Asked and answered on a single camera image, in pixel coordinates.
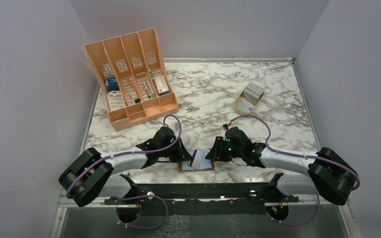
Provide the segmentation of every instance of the white marble surface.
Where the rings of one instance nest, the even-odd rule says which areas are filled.
[[[223,136],[222,124],[238,116],[233,101],[250,82],[265,89],[266,95],[254,113],[272,130],[270,144],[284,149],[316,151],[317,146],[293,68],[283,63],[166,63],[168,78],[177,94],[183,125],[182,140],[187,148],[211,148],[216,136]],[[162,118],[120,132],[109,123],[106,103],[100,91],[85,148],[115,152],[152,138]],[[255,119],[240,119],[238,126],[252,142],[264,142],[267,130]],[[236,163],[244,164],[240,159]],[[258,182],[269,181],[280,169],[261,169],[215,163],[214,171],[178,172],[177,164],[158,163],[131,170],[136,183]]]

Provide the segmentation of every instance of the beige tray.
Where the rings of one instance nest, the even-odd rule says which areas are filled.
[[[234,109],[234,111],[237,112],[237,113],[240,114],[240,115],[252,115],[253,112],[254,112],[254,110],[255,110],[255,108],[258,106],[259,102],[262,100],[262,98],[263,98],[264,95],[265,95],[265,90],[262,89],[262,90],[263,90],[263,93],[262,93],[261,97],[260,97],[259,100],[257,101],[256,105],[253,105],[253,104],[249,103],[248,101],[246,101],[245,99],[242,98],[242,94],[243,94],[243,92],[245,91],[245,89],[246,89],[247,87],[248,87],[248,85],[246,85],[246,87],[242,90],[242,92],[239,94],[238,98],[234,101],[234,104],[233,104],[233,109]],[[247,104],[252,105],[252,106],[253,106],[252,111],[250,111],[250,112],[245,112],[245,111],[241,110],[240,108],[238,108],[236,104],[237,104],[240,100],[243,101],[243,102],[245,102],[245,103],[247,103]]]
[[[124,130],[179,111],[176,95],[167,78],[160,42],[154,28],[85,45],[85,52],[104,92],[109,121],[115,131]],[[142,80],[138,81],[136,74],[144,72],[149,79],[150,87],[153,92],[156,92],[154,84],[150,80],[150,70],[159,70],[164,75],[170,89],[169,94],[158,96],[155,93],[156,98],[149,99],[147,92],[141,90]],[[132,88],[129,82],[134,83],[138,88],[141,102],[111,111],[105,85],[105,78],[108,74],[115,75],[125,106],[126,100],[130,99],[127,93]]]

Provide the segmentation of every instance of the grey wall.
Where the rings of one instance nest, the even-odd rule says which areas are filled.
[[[297,57],[327,0],[70,0],[91,41],[154,27],[168,58]]]
[[[96,80],[67,0],[0,0],[0,238],[48,237]]]
[[[296,61],[322,146],[359,173],[351,208],[381,237],[381,1],[330,0]]]

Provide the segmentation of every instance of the black metal bracket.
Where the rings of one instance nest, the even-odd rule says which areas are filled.
[[[215,138],[214,145],[205,158],[222,162],[242,158],[249,166],[265,168],[259,159],[264,148],[264,143],[252,143],[242,130],[233,127],[226,131],[225,138],[221,136]]]
[[[265,203],[275,203],[281,199],[285,199],[285,202],[299,201],[293,196],[277,194],[276,188],[268,182],[135,184],[129,178],[126,179],[131,184],[131,190],[125,197],[146,195],[152,192],[167,202],[170,215],[262,215],[265,214]],[[112,197],[106,199],[105,204],[133,205],[136,204],[136,201],[121,201]],[[140,199],[139,204],[140,215],[163,216],[165,213],[164,205],[157,199]],[[134,206],[118,207],[118,210],[121,213],[134,213],[134,208]]]
[[[59,183],[65,190],[78,178],[78,176],[91,164],[99,160],[100,153],[94,148],[88,148],[61,174]],[[100,193],[104,184],[112,174],[113,167],[110,163],[101,162],[87,173],[73,187],[71,197],[78,205],[83,207],[92,202]]]
[[[323,147],[317,155],[342,164],[357,174],[357,172],[332,149]],[[315,160],[314,163],[309,165],[308,173],[319,194],[336,205],[344,205],[347,202],[348,196],[356,182],[354,176],[349,172],[320,160]]]
[[[152,139],[145,141],[137,145],[137,147],[143,151],[157,150],[168,146],[176,139],[173,130],[166,126],[162,126],[154,135]],[[167,150],[163,150],[157,153],[147,154],[148,160],[143,168],[149,167],[155,164],[159,158],[168,158],[172,163],[178,163],[183,161],[190,161],[192,156],[188,153],[183,145],[182,139],[176,142],[172,147]]]

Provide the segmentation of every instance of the purple cable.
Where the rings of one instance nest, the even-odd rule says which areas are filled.
[[[117,156],[122,156],[122,155],[130,155],[130,154],[133,154],[133,153],[136,153],[136,154],[150,154],[150,153],[155,153],[155,152],[160,152],[160,151],[163,151],[163,150],[167,150],[168,148],[172,147],[176,142],[179,141],[179,138],[180,138],[180,135],[182,134],[182,124],[180,123],[180,120],[177,116],[175,115],[167,115],[164,117],[163,119],[163,124],[165,125],[166,123],[166,118],[168,117],[173,117],[174,119],[176,119],[178,121],[178,124],[179,124],[179,134],[176,138],[176,140],[174,140],[170,145],[166,146],[166,147],[163,147],[161,149],[157,149],[157,150],[147,150],[147,151],[135,151],[135,152],[132,152],[132,151],[126,151],[126,152],[120,152],[120,153],[117,153],[117,154],[114,154],[113,156],[114,157],[117,157]],[[87,169],[85,169],[75,180],[74,182],[69,186],[69,188],[66,190],[66,197],[67,198],[71,198],[70,194],[73,190],[73,187],[78,183],[78,181],[84,177],[91,169],[93,169],[96,165],[98,165],[99,163],[105,161],[106,159],[110,159],[111,156],[106,156],[106,157],[103,157],[99,160],[97,160],[96,162],[94,162],[91,166],[89,166]]]
[[[304,158],[305,157],[304,155],[299,155],[299,154],[294,154],[294,153],[289,153],[289,152],[284,152],[284,151],[278,151],[276,149],[271,148],[269,146],[269,143],[268,143],[268,140],[271,137],[271,129],[269,128],[269,126],[266,124],[266,122],[264,120],[262,120],[262,119],[260,119],[260,118],[258,118],[256,116],[252,116],[252,115],[242,115],[242,116],[238,116],[236,118],[231,119],[230,122],[233,122],[233,121],[235,121],[236,119],[239,119],[239,118],[255,118],[255,119],[257,119],[258,121],[260,121],[261,123],[263,123],[266,126],[266,128],[268,129],[268,137],[265,139],[265,146],[269,150],[271,150],[272,152],[275,152],[275,153],[278,153],[278,154],[282,154],[282,155],[294,156],[294,157],[298,157],[298,158]],[[334,162],[332,160],[319,157],[319,156],[307,155],[306,158],[321,160],[321,161],[324,161],[324,162],[327,162],[327,163],[330,163],[332,165],[335,165],[335,166],[338,166],[338,167],[342,168],[343,170],[349,172],[356,179],[356,185],[353,187],[353,190],[358,189],[358,187],[360,186],[360,178],[359,178],[359,176],[354,171],[349,169],[348,167],[346,167],[346,166],[344,166],[342,164],[339,164],[337,162]]]
[[[314,220],[318,217],[318,215],[319,215],[319,211],[320,211],[320,199],[319,199],[319,196],[316,196],[316,197],[317,197],[317,209],[316,209],[316,212],[315,212],[315,214],[312,216],[312,218],[310,218],[309,220],[307,220],[307,221],[305,221],[305,222],[303,222],[303,223],[287,223],[287,222],[283,222],[283,221],[280,222],[279,220],[277,220],[277,219],[275,219],[275,218],[272,218],[272,216],[271,216],[269,213],[267,213],[267,215],[268,215],[270,218],[272,218],[273,221],[275,221],[275,222],[277,222],[277,223],[279,223],[279,224],[281,224],[281,225],[291,226],[291,227],[299,227],[299,226],[307,225],[307,224],[309,224],[310,222],[314,221]]]
[[[128,198],[119,198],[118,197],[117,199],[121,200],[121,201],[129,201],[129,200],[140,199],[140,198],[148,198],[148,197],[155,197],[158,200],[160,200],[161,202],[163,202],[164,207],[166,208],[166,216],[164,217],[162,222],[160,222],[159,224],[152,226],[152,227],[140,227],[140,226],[130,225],[129,223],[123,223],[121,221],[121,219],[119,218],[118,213],[116,213],[116,218],[118,219],[118,222],[120,224],[125,225],[126,227],[133,227],[133,228],[138,228],[138,229],[143,229],[143,230],[152,230],[152,229],[159,228],[160,226],[164,225],[167,222],[167,218],[169,217],[169,207],[167,206],[167,203],[166,203],[166,201],[164,201],[163,198],[156,196],[156,195],[142,195],[142,196],[128,197]]]

